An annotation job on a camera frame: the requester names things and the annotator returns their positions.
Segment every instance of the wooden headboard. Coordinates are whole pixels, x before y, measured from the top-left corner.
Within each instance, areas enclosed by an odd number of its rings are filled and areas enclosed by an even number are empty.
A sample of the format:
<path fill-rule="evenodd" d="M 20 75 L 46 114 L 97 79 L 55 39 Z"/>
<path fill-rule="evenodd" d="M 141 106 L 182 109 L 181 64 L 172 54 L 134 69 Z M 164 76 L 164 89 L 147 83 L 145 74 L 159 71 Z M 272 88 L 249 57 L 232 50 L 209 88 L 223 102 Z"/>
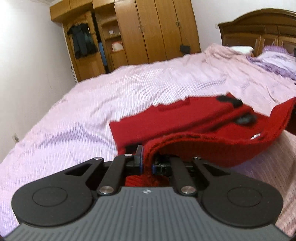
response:
<path fill-rule="evenodd" d="M 222 45 L 244 45 L 261 54 L 267 45 L 282 46 L 289 53 L 296 48 L 296 13 L 282 9 L 261 9 L 219 25 Z"/>

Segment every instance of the wooden wardrobe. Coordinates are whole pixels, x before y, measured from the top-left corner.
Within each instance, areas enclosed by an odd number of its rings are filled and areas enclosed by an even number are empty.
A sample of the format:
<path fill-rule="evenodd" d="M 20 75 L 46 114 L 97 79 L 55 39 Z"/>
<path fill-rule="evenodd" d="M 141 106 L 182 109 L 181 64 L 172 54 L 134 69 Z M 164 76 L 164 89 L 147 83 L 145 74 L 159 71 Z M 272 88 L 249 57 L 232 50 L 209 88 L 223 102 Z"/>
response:
<path fill-rule="evenodd" d="M 182 57 L 181 45 L 190 46 L 190 53 L 200 52 L 190 0 L 62 0 L 51 7 L 51 17 L 63 23 L 65 32 L 75 23 L 88 23 L 97 47 L 98 40 L 102 42 L 105 67 L 99 52 L 76 60 L 71 37 L 66 35 L 79 81 L 122 65 Z M 122 42 L 123 50 L 113 52 L 114 42 Z"/>

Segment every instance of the purple blanket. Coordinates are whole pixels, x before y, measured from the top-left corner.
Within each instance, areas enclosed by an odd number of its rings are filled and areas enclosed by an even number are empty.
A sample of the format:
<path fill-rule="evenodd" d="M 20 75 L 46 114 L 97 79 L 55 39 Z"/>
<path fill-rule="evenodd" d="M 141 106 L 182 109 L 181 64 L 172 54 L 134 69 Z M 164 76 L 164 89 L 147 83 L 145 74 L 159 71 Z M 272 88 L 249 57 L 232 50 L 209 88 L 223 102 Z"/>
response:
<path fill-rule="evenodd" d="M 282 47 L 266 46 L 261 55 L 256 58 L 247 56 L 247 59 L 266 71 L 296 81 L 296 58 Z"/>

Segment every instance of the wardrobe door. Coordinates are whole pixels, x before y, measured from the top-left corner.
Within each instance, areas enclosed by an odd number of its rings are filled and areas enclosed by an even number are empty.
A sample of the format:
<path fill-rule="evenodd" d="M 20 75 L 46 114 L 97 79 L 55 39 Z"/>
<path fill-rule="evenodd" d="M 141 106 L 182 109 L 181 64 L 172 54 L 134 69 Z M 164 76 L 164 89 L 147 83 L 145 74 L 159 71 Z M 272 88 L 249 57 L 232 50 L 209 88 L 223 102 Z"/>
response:
<path fill-rule="evenodd" d="M 135 1 L 115 1 L 115 11 L 128 64 L 148 63 Z"/>
<path fill-rule="evenodd" d="M 172 59 L 183 56 L 180 51 L 182 40 L 173 0 L 155 0 L 155 5 L 163 33 L 167 58 Z"/>
<path fill-rule="evenodd" d="M 154 0 L 136 0 L 149 63 L 166 60 L 165 45 Z"/>
<path fill-rule="evenodd" d="M 111 55 L 112 55 L 112 62 L 114 65 L 114 69 L 117 69 L 120 66 L 128 65 L 128 61 L 126 59 L 126 53 L 124 50 L 114 52 Z"/>
<path fill-rule="evenodd" d="M 72 36 L 71 35 L 68 36 L 67 31 L 71 28 L 72 25 L 80 24 L 80 23 L 87 23 L 89 25 L 91 37 L 97 49 L 99 49 L 91 12 L 87 12 L 79 16 L 78 18 L 68 22 L 67 25 L 64 25 L 66 41 L 67 41 L 67 44 L 70 43 L 70 45 L 68 44 L 68 48 L 69 48 L 69 51 L 72 51 L 72 53 L 70 53 L 70 57 L 71 57 L 71 60 L 74 66 L 74 71 L 76 73 L 78 81 L 90 79 L 100 74 L 106 73 L 100 52 L 88 55 L 80 59 L 75 58 Z"/>
<path fill-rule="evenodd" d="M 180 33 L 183 45 L 190 46 L 191 53 L 200 52 L 195 16 L 190 0 L 173 0 L 177 18 L 179 20 Z"/>

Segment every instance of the metal bolt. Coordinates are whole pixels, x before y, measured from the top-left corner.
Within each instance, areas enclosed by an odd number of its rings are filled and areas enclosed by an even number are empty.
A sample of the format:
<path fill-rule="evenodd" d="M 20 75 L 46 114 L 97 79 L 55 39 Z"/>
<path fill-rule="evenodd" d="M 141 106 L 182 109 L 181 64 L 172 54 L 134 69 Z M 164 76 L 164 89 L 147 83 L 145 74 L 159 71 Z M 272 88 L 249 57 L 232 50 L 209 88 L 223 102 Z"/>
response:
<path fill-rule="evenodd" d="M 184 194 L 192 194 L 196 191 L 196 189 L 192 186 L 185 186 L 181 188 L 181 192 Z"/>
<path fill-rule="evenodd" d="M 102 186 L 100 188 L 100 193 L 103 193 L 103 194 L 110 194 L 113 192 L 114 192 L 114 189 L 113 189 L 113 187 L 110 187 L 110 186 Z"/>

